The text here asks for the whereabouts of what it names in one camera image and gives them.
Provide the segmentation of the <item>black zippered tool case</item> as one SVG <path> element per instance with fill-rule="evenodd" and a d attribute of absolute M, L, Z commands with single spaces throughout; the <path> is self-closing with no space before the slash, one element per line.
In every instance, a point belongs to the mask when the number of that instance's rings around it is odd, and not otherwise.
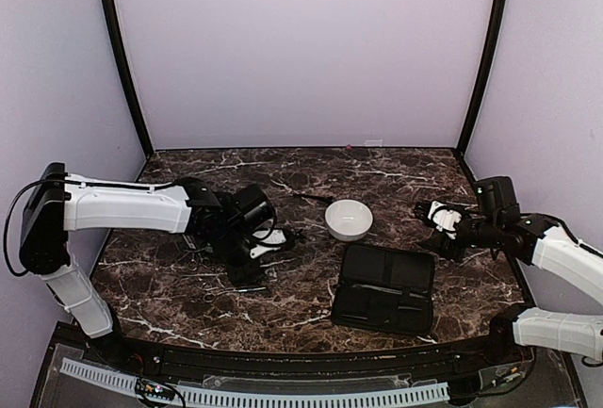
<path fill-rule="evenodd" d="M 397 335 L 426 335 L 433 322 L 435 260 L 352 243 L 345 248 L 334 295 L 334 324 Z"/>

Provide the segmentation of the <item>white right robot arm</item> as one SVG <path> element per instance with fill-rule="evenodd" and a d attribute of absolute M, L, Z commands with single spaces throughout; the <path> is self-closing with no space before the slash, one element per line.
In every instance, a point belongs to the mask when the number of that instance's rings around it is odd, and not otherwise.
<path fill-rule="evenodd" d="M 422 247 L 454 261 L 469 250 L 503 253 L 526 279 L 532 301 L 494 319 L 481 357 L 499 365 L 517 346 L 579 355 L 602 364 L 602 252 L 554 216 L 525 214 L 518 205 L 488 213 L 457 204 L 418 202 L 414 216 L 432 229 Z"/>

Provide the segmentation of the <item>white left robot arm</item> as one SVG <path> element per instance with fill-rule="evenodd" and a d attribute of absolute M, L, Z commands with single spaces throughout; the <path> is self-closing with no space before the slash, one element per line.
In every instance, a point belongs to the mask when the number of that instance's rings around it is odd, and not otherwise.
<path fill-rule="evenodd" d="M 95 349 L 113 367 L 133 358 L 132 344 L 117 332 L 118 321 L 75 257 L 70 239 L 107 236 L 114 230 L 153 231 L 189 237 L 221 259 L 233 283 L 253 277 L 258 232 L 269 235 L 276 211 L 267 194 L 251 184 L 231 193 L 214 190 L 196 177 L 144 184 L 99 180 L 49 164 L 42 175 L 17 191 L 3 225 L 8 239 L 16 207 L 22 210 L 15 277 L 40 277 L 76 320 L 97 339 Z"/>

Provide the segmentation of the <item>black hair clip middle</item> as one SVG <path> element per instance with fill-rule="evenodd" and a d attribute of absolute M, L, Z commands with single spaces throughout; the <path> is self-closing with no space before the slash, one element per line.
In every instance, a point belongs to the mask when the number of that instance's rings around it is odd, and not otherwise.
<path fill-rule="evenodd" d="M 302 230 L 284 229 L 283 233 L 286 244 L 293 245 L 299 241 L 305 241 L 307 239 L 307 236 Z"/>

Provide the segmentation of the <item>black hair clip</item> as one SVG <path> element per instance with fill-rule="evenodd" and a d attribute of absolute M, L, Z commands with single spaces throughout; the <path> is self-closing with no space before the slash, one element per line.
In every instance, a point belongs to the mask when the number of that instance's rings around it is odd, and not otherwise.
<path fill-rule="evenodd" d="M 323 204 L 331 204 L 334 201 L 333 197 L 318 196 L 318 195 L 311 195 L 311 194 L 304 194 L 304 193 L 294 193 L 293 197 L 299 198 L 299 199 L 317 201 L 317 202 L 320 202 Z"/>
<path fill-rule="evenodd" d="M 307 236 L 302 230 L 284 229 L 283 233 L 286 244 L 293 245 L 299 241 L 305 241 L 307 239 Z"/>

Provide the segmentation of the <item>black hair clip far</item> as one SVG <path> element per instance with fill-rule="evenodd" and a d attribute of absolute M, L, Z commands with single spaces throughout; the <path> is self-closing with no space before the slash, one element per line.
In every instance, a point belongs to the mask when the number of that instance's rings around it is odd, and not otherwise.
<path fill-rule="evenodd" d="M 318 196 L 318 195 L 311 195 L 311 194 L 304 194 L 304 193 L 294 193 L 293 197 L 299 198 L 299 199 L 317 201 L 317 202 L 320 202 L 323 204 L 331 204 L 334 201 L 333 197 Z"/>

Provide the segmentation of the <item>silver thinning scissors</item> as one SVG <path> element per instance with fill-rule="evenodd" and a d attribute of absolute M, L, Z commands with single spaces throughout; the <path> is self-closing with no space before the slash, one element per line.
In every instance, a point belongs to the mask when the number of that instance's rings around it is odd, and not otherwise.
<path fill-rule="evenodd" d="M 182 235 L 185 243 L 185 258 L 189 269 L 196 271 L 211 264 L 211 248 L 205 242 L 199 242 L 192 235 Z"/>

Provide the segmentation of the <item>plain white bowl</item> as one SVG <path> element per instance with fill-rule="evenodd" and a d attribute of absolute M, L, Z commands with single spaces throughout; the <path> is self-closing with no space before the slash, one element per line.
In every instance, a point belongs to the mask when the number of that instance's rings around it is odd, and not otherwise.
<path fill-rule="evenodd" d="M 373 224 L 371 210 L 365 204 L 349 199 L 330 204 L 324 219 L 330 235 L 343 242 L 364 238 Z"/>

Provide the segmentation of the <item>black front table rail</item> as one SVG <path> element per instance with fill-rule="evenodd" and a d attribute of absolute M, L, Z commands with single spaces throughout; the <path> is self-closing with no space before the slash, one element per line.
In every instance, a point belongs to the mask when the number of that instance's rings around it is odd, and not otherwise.
<path fill-rule="evenodd" d="M 486 336 L 385 351 L 293 354 L 210 351 L 129 337 L 125 343 L 143 358 L 145 376 L 169 382 L 201 382 L 209 376 L 309 381 L 408 375 L 415 381 L 458 380 L 495 367 L 529 367 L 537 356 L 533 347 L 516 347 L 502 360 L 492 361 Z"/>

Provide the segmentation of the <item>black right corner post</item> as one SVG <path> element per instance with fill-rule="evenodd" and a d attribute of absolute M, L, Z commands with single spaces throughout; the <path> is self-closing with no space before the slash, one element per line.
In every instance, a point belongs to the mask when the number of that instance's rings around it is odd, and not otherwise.
<path fill-rule="evenodd" d="M 461 134 L 455 147 L 455 154 L 459 161 L 464 160 L 470 140 L 473 136 L 473 132 L 475 131 L 490 72 L 496 55 L 497 43 L 500 29 L 502 27 L 506 2 L 507 0 L 492 0 L 475 83 L 464 117 Z"/>

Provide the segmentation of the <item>black corner post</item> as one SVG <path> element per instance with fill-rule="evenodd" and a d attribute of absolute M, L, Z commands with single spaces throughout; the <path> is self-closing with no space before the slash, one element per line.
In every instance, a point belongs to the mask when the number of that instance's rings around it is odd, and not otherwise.
<path fill-rule="evenodd" d="M 105 16 L 107 35 L 109 37 L 128 112 L 134 125 L 140 148 L 145 158 L 149 159 L 155 153 L 155 149 L 136 93 L 134 78 L 130 70 L 128 56 L 122 37 L 116 0 L 101 0 L 101 3 Z"/>
<path fill-rule="evenodd" d="M 496 55 L 497 43 L 500 29 L 502 27 L 506 2 L 507 0 L 492 0 L 475 83 L 464 117 L 461 134 L 455 147 L 455 154 L 459 161 L 464 160 L 470 140 L 473 136 L 473 132 L 475 131 L 490 72 Z"/>

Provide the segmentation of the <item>black left corner post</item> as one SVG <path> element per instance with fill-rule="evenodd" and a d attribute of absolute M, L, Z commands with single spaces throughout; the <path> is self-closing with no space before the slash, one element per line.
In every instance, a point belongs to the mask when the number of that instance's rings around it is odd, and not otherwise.
<path fill-rule="evenodd" d="M 101 0 L 101 3 L 105 16 L 107 35 L 109 37 L 128 112 L 134 125 L 140 148 L 145 158 L 149 159 L 155 153 L 155 149 L 136 93 L 134 78 L 130 70 L 128 56 L 122 37 L 116 0 Z"/>

